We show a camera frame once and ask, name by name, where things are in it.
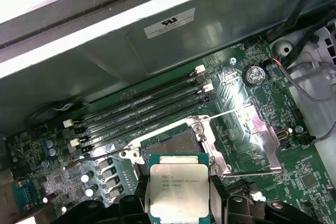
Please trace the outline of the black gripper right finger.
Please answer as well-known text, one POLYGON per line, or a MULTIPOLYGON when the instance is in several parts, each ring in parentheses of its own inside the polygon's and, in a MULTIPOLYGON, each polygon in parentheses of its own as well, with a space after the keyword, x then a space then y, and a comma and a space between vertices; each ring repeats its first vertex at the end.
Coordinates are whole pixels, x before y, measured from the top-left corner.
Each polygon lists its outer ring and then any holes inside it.
POLYGON ((231 195, 218 176, 209 177, 210 210, 216 223, 317 223, 312 216, 282 201, 255 204, 231 195))

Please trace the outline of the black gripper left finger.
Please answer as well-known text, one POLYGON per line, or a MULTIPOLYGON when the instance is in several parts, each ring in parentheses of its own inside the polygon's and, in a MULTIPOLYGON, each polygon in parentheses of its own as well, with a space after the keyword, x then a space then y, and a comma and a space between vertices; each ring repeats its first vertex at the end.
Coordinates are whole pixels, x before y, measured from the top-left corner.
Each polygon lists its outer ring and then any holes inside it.
POLYGON ((84 201, 53 223, 149 223, 149 214, 145 211, 148 182, 149 176, 142 175, 133 195, 122 196, 118 202, 109 207, 105 207, 102 202, 96 200, 84 201))

